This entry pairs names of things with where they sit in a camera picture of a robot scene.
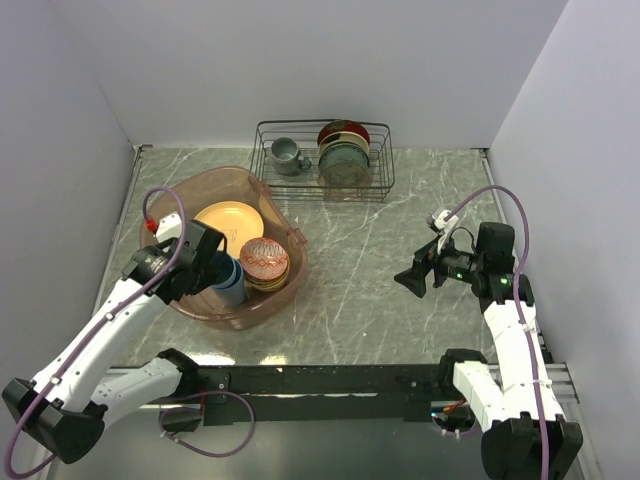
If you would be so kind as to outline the blue plastic cup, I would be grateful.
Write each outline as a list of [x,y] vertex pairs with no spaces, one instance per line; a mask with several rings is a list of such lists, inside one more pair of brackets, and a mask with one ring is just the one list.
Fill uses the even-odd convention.
[[215,293],[222,304],[228,307],[237,307],[241,305],[246,298],[246,290],[243,280],[225,288],[212,286],[211,290]]
[[210,264],[210,286],[214,289],[226,289],[240,279],[241,267],[238,261],[224,251],[217,251]]

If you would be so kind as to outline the tan bottom plate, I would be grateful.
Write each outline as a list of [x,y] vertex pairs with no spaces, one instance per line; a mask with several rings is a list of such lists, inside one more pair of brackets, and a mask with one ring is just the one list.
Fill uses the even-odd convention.
[[222,232],[227,239],[227,252],[239,257],[246,242],[264,234],[261,215],[250,205],[238,201],[222,201],[201,210],[195,219]]

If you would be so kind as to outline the yellow blue sun bowl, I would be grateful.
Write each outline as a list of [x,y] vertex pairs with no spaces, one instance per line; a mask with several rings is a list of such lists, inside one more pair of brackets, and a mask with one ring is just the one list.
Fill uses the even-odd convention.
[[271,280],[258,280],[250,275],[245,276],[247,285],[255,290],[262,292],[271,292],[281,288],[288,278],[287,273],[283,273],[280,277]]

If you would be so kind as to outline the red zigzag bottom bowl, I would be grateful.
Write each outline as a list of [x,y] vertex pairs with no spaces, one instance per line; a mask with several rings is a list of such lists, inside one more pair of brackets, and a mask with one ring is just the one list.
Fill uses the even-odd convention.
[[289,255],[277,241],[253,238],[240,250],[240,263],[247,275],[259,281],[270,281],[282,276],[289,266]]

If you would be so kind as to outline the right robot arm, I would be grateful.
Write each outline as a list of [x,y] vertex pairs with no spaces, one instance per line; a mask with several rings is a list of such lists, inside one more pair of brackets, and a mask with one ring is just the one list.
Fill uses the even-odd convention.
[[483,222],[470,252],[455,246],[457,221],[432,220],[436,236],[417,250],[395,281],[417,297],[434,285],[457,280],[470,285],[491,332],[499,375],[477,351],[450,349],[437,375],[440,392],[462,396],[483,432],[481,459],[491,479],[562,479],[582,445],[576,422],[567,420],[554,393],[537,338],[536,308],[526,276],[515,275],[514,229]]

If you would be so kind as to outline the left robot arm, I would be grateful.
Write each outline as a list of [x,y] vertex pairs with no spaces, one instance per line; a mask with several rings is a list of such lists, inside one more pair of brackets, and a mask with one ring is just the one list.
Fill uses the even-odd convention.
[[220,272],[225,235],[187,222],[177,238],[144,247],[131,257],[111,294],[72,343],[32,379],[14,378],[2,398],[18,432],[55,458],[84,457],[114,421],[152,400],[190,400],[198,390],[198,365],[176,349],[107,384],[103,377],[135,331],[166,306],[212,285]]

